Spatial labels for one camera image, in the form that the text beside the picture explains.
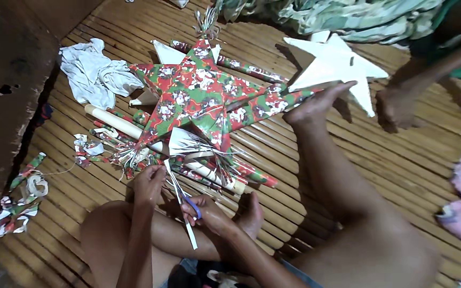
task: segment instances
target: white paper star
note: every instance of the white paper star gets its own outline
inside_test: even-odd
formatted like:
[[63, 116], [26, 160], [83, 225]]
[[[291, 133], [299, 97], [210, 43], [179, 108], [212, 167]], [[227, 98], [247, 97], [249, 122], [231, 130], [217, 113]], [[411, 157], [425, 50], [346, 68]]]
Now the white paper star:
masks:
[[353, 52], [337, 35], [322, 31], [311, 35], [311, 41], [284, 38], [291, 53], [303, 68], [302, 73], [289, 87], [289, 91], [335, 81], [357, 81], [350, 93], [369, 117], [375, 112], [371, 103], [368, 78], [387, 78], [380, 67]]

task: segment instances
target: green cloth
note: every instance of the green cloth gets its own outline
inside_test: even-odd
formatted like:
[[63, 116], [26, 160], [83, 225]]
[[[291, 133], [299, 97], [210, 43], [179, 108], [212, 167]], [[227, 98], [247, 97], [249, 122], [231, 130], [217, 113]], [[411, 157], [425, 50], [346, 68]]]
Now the green cloth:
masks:
[[323, 30], [346, 41], [391, 44], [432, 34], [443, 0], [219, 0], [227, 21], [256, 14], [307, 35]]

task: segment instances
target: shorts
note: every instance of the shorts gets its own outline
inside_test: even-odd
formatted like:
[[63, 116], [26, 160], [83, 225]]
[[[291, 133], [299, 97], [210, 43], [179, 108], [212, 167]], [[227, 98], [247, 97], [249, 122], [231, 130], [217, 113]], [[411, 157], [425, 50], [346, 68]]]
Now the shorts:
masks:
[[[197, 269], [199, 266], [198, 264], [199, 261], [196, 259], [184, 258], [179, 263], [179, 267], [176, 269], [176, 271], [163, 282], [160, 288], [201, 288], [202, 285], [204, 285], [204, 280], [201, 278], [201, 273]], [[288, 271], [300, 278], [310, 288], [323, 288], [316, 281], [312, 280], [307, 274], [300, 271], [289, 262], [281, 260], [281, 264], [283, 264]]]

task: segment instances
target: hand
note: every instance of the hand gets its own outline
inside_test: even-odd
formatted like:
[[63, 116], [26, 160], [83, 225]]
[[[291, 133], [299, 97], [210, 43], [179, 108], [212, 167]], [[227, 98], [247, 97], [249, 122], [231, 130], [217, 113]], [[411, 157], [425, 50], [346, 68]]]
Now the hand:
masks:
[[326, 114], [332, 107], [334, 101], [356, 85], [356, 81], [338, 84], [317, 92], [315, 95], [306, 99], [300, 106], [286, 113], [284, 120], [293, 127], [304, 125], [324, 125]]
[[149, 203], [153, 206], [161, 195], [161, 186], [165, 182], [166, 167], [163, 165], [150, 165], [134, 179], [133, 190], [135, 204]]
[[232, 228], [237, 225], [216, 205], [208, 195], [191, 197], [190, 200], [199, 207], [202, 219], [194, 220], [197, 216], [195, 210], [188, 203], [181, 205], [182, 215], [187, 219], [191, 226], [195, 224], [205, 225], [211, 232], [224, 237]]

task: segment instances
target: blue scissors handle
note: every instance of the blue scissors handle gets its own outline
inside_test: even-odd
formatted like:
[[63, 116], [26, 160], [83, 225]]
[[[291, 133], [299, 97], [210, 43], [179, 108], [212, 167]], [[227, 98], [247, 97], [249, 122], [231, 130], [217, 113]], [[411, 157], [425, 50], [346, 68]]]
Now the blue scissors handle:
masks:
[[191, 201], [189, 199], [189, 197], [186, 197], [184, 195], [184, 193], [182, 193], [182, 197], [183, 199], [188, 202], [189, 205], [191, 205], [193, 207], [193, 210], [195, 210], [195, 212], [197, 213], [197, 219], [201, 219], [202, 218], [202, 214], [200, 213], [200, 209], [198, 209], [198, 207], [195, 205], [195, 203], [193, 203], [193, 201]]

